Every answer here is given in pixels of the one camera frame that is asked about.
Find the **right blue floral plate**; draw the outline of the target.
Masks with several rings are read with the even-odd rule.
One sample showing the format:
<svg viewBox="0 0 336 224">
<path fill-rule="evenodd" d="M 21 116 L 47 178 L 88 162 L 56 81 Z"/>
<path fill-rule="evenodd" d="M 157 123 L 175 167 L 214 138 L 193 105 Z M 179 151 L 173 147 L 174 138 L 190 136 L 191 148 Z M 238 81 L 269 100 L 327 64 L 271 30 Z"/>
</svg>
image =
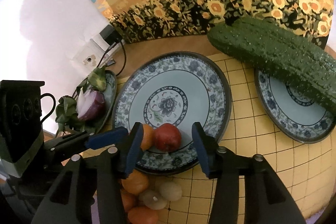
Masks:
<svg viewBox="0 0 336 224">
<path fill-rule="evenodd" d="M 300 143 L 318 143 L 335 129 L 335 116 L 312 99 L 255 69 L 255 85 L 272 122 Z"/>
</svg>

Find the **brown kiwi fruit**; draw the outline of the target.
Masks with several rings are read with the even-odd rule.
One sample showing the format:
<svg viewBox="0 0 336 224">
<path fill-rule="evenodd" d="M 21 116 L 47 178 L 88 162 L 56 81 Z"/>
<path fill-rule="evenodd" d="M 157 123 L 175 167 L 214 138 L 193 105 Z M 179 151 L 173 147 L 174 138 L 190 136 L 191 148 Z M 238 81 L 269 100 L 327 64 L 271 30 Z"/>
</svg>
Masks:
<svg viewBox="0 0 336 224">
<path fill-rule="evenodd" d="M 159 192 L 161 196 L 168 201 L 178 201 L 182 197 L 182 187 L 173 181 L 167 181 L 161 184 Z"/>
<path fill-rule="evenodd" d="M 160 193 L 150 189 L 141 193 L 139 200 L 152 210 L 161 210 L 167 205 L 167 200 L 163 198 Z"/>
</svg>

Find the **orange tangerine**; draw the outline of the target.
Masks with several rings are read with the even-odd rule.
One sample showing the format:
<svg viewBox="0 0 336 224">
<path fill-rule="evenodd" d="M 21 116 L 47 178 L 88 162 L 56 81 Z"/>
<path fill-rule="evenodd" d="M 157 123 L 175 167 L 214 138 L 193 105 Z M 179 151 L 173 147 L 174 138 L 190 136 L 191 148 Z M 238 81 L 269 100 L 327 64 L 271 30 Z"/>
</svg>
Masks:
<svg viewBox="0 0 336 224">
<path fill-rule="evenodd" d="M 137 204 L 137 197 L 128 193 L 125 189 L 121 190 L 123 208 L 128 213 Z"/>
<path fill-rule="evenodd" d="M 156 210 L 152 210 L 145 206 L 130 209 L 127 217 L 132 224 L 156 224 L 159 219 Z"/>
<path fill-rule="evenodd" d="M 121 180 L 123 188 L 130 194 L 139 196 L 149 187 L 149 178 L 144 173 L 134 170 L 126 179 Z"/>
<path fill-rule="evenodd" d="M 154 129 L 148 125 L 148 124 L 143 124 L 143 138 L 141 142 L 141 149 L 143 151 L 146 151 L 150 149 L 152 146 L 154 146 Z"/>
</svg>

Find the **large blue floral plate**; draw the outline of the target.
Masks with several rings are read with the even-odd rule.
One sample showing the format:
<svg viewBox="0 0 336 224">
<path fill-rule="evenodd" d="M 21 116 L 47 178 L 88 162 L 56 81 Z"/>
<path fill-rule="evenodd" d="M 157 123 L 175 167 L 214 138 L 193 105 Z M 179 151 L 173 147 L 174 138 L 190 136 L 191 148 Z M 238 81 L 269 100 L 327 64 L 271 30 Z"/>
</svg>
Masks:
<svg viewBox="0 0 336 224">
<path fill-rule="evenodd" d="M 129 77 L 114 104 L 112 122 L 128 130 L 135 122 L 153 129 L 169 123 L 179 129 L 179 149 L 168 153 L 151 147 L 136 164 L 140 172 L 170 176 L 198 164 L 193 123 L 221 141 L 231 105 L 230 86 L 218 65 L 198 53 L 173 52 L 152 59 Z"/>
</svg>

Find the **green leafy vegetable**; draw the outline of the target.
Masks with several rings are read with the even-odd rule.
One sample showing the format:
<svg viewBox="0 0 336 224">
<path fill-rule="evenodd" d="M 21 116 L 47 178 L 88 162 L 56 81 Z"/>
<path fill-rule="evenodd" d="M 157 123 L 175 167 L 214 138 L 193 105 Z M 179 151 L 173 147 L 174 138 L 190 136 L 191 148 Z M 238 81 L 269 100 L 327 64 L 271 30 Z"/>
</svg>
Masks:
<svg viewBox="0 0 336 224">
<path fill-rule="evenodd" d="M 72 96 L 62 96 L 56 106 L 56 123 L 59 126 L 58 132 L 74 131 L 72 127 L 82 122 L 77 118 L 77 101 Z"/>
</svg>

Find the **red apple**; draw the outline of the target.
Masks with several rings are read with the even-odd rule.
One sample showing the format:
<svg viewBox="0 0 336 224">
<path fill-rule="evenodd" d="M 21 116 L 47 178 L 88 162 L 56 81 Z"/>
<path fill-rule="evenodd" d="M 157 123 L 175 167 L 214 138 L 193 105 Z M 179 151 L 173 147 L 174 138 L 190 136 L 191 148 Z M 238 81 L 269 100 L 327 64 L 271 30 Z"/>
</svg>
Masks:
<svg viewBox="0 0 336 224">
<path fill-rule="evenodd" d="M 182 135 L 173 124 L 164 123 L 154 130 L 154 146 L 162 152 L 174 152 L 179 149 Z"/>
</svg>

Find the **black power adapter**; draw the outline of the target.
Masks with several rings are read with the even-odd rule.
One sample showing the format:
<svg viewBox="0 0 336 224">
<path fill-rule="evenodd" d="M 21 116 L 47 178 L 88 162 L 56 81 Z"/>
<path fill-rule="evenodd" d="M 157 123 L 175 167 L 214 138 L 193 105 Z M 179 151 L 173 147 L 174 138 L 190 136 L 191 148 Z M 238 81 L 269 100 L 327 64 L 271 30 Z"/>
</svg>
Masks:
<svg viewBox="0 0 336 224">
<path fill-rule="evenodd" d="M 102 39 L 110 46 L 114 43 L 119 43 L 123 39 L 119 32 L 112 25 L 105 26 L 99 34 Z"/>
</svg>

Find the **white wall socket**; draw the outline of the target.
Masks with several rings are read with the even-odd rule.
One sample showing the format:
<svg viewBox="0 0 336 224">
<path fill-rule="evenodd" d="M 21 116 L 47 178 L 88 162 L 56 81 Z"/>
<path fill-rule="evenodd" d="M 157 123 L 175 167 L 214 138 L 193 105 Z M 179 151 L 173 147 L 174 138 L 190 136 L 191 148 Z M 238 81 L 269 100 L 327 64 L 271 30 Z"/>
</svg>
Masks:
<svg viewBox="0 0 336 224">
<path fill-rule="evenodd" d="M 89 39 L 72 58 L 74 65 L 91 70 L 104 65 L 110 58 L 112 46 L 102 40 Z"/>
</svg>

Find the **yellow grid board mat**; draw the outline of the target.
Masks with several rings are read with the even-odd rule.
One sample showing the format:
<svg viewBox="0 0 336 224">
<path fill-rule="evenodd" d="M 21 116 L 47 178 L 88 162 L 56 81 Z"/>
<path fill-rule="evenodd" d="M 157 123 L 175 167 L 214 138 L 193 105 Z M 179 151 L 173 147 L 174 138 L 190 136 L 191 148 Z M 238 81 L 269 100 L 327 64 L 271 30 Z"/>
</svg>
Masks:
<svg viewBox="0 0 336 224">
<path fill-rule="evenodd" d="M 238 155 L 264 155 L 310 222 L 331 202 L 335 189 L 335 132 L 315 144 L 287 137 L 266 115 L 252 82 L 252 68 L 223 53 L 210 55 L 233 84 L 234 102 L 228 127 L 220 144 Z M 216 181 L 200 166 L 171 176 L 182 186 L 179 201 L 159 211 L 159 223 L 207 223 Z"/>
</svg>

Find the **left blue floral plate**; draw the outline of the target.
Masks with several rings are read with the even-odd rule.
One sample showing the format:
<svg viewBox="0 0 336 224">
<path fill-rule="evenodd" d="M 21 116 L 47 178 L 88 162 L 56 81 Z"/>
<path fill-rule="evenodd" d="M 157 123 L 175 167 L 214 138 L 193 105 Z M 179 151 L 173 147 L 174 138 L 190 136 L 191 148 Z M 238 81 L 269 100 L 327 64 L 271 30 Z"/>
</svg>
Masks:
<svg viewBox="0 0 336 224">
<path fill-rule="evenodd" d="M 98 111 L 92 119 L 78 122 L 72 129 L 76 132 L 93 132 L 97 134 L 102 131 L 105 124 L 110 119 L 112 108 L 116 99 L 117 79 L 116 75 L 105 68 L 95 68 L 75 89 L 72 97 L 77 101 L 80 92 L 83 90 L 97 90 L 105 100 L 105 106 Z"/>
</svg>

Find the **halved red onion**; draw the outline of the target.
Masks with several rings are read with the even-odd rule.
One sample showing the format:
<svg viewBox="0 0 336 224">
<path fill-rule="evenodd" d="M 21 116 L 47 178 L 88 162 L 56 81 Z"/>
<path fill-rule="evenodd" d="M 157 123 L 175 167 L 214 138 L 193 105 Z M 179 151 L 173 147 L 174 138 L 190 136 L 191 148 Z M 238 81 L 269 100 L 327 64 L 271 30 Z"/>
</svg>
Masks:
<svg viewBox="0 0 336 224">
<path fill-rule="evenodd" d="M 101 92 L 88 89 L 84 93 L 81 90 L 76 105 L 77 118 L 80 121 L 92 119 L 104 106 L 105 98 Z"/>
</svg>

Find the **front green cucumber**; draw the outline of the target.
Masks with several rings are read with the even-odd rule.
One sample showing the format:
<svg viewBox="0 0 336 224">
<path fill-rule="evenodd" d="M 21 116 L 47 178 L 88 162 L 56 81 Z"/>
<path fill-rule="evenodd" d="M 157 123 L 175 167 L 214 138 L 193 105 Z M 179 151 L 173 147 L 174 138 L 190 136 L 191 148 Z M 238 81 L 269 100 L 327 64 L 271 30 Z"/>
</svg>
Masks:
<svg viewBox="0 0 336 224">
<path fill-rule="evenodd" d="M 250 16 L 219 23 L 207 37 L 222 53 L 253 65 L 335 113 L 335 59 L 306 38 Z"/>
</svg>

